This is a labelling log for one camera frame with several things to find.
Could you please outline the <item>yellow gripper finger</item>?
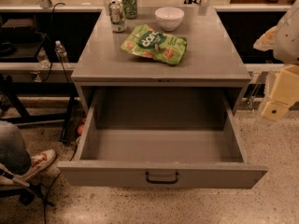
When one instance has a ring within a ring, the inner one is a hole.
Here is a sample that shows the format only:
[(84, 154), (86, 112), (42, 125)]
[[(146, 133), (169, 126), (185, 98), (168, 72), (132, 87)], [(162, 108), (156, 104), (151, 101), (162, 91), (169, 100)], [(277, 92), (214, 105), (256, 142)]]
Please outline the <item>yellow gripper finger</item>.
[(273, 74), (273, 82), (261, 116), (268, 120), (283, 118), (299, 101), (299, 66), (288, 65)]

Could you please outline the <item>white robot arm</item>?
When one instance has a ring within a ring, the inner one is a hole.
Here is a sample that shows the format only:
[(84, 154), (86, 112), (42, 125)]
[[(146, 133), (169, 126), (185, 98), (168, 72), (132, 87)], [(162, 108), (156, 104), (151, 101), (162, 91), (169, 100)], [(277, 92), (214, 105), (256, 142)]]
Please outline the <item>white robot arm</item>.
[(261, 112), (264, 119), (281, 119), (299, 101), (299, 0), (276, 26), (255, 41), (253, 47), (261, 51), (273, 50), (274, 58), (285, 64), (274, 74), (272, 89)]

